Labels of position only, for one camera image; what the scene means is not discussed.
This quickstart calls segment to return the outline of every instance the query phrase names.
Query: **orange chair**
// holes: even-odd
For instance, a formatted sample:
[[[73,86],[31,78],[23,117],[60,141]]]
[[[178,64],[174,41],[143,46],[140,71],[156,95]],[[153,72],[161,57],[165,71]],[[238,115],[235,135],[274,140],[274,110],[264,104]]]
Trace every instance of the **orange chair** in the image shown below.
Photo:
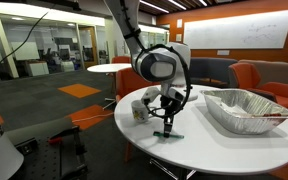
[[[252,91],[288,108],[288,84],[267,82],[261,86],[261,75],[255,65],[235,63],[229,66],[231,87]]]
[[[159,83],[148,82],[136,74],[132,68],[119,70],[116,73],[116,102],[118,103],[127,94]],[[124,161],[128,162],[131,156],[132,145],[127,142]]]
[[[115,56],[112,58],[112,63],[131,63],[129,56]]]
[[[131,63],[131,57],[129,56],[115,56],[112,58],[111,63]],[[111,92],[115,91],[115,73],[108,73],[108,76],[111,76],[114,80],[112,82]]]

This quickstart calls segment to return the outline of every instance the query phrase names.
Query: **orange floor tile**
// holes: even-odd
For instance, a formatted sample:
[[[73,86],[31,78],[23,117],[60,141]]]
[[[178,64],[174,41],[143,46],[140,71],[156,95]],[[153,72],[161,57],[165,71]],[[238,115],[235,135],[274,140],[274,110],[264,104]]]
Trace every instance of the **orange floor tile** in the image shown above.
[[[102,106],[93,105],[68,116],[71,117],[72,122],[75,125],[80,126],[80,128],[84,130],[108,117],[113,116],[113,111],[103,110]]]
[[[89,95],[100,92],[100,90],[98,89],[91,88],[89,86],[85,86],[82,84],[73,84],[70,86],[58,88],[58,90],[68,93],[77,98],[83,98],[85,96],[89,96]]]

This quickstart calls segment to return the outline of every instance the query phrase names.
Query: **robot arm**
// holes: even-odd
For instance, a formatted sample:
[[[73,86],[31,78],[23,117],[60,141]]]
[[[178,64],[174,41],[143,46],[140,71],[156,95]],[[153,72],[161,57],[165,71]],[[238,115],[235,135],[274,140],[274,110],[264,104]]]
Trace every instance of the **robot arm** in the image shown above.
[[[116,19],[132,55],[132,67],[145,80],[161,82],[161,95],[176,99],[171,88],[188,86],[190,50],[186,45],[168,43],[145,49],[142,45],[137,14],[139,0],[105,0]]]
[[[137,13],[139,0],[104,0],[117,21],[132,55],[132,67],[137,74],[151,82],[161,82],[161,108],[164,115],[158,115],[156,109],[150,110],[148,103],[158,94],[154,87],[148,88],[142,98],[149,113],[164,119],[164,137],[170,137],[174,115],[180,112],[189,99],[191,83],[188,75],[190,50],[184,44],[158,44],[146,49],[142,44],[138,27]],[[185,97],[175,88],[186,85]]]

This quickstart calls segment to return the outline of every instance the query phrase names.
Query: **desk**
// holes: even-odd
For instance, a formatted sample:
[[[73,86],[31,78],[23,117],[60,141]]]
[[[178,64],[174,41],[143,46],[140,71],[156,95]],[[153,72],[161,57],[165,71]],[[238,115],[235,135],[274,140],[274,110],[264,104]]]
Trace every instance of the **desk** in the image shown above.
[[[44,61],[27,62],[26,65],[29,76],[49,74],[47,64]]]
[[[129,68],[129,67],[132,67],[132,65],[129,63],[112,63],[112,64],[100,64],[96,66],[91,66],[87,68],[87,70],[90,72],[96,72],[96,73],[114,73],[114,86],[115,86],[116,84],[115,73],[121,69]],[[116,100],[112,98],[105,98],[105,100],[112,101],[112,102],[106,105],[105,107],[103,107],[103,109],[106,109],[107,107],[109,107],[110,105],[116,102]]]
[[[288,120],[262,135],[238,135],[224,129],[208,112],[200,90],[198,99],[188,102],[174,117],[172,133],[184,139],[153,136],[163,131],[163,120],[153,117],[148,123],[133,120],[131,102],[140,99],[146,88],[125,96],[115,108],[117,127],[133,145],[145,153],[181,168],[223,175],[259,174],[288,163]],[[152,103],[159,106],[159,98]]]
[[[72,61],[61,61],[60,64],[63,72],[75,71],[74,63]]]

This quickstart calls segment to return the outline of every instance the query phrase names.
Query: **gray armchair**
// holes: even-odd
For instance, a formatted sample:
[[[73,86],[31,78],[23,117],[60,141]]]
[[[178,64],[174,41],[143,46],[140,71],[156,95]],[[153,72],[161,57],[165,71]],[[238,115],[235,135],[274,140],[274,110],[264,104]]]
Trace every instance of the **gray armchair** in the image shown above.
[[[192,84],[229,87],[228,67],[238,61],[229,58],[193,57],[189,73]]]

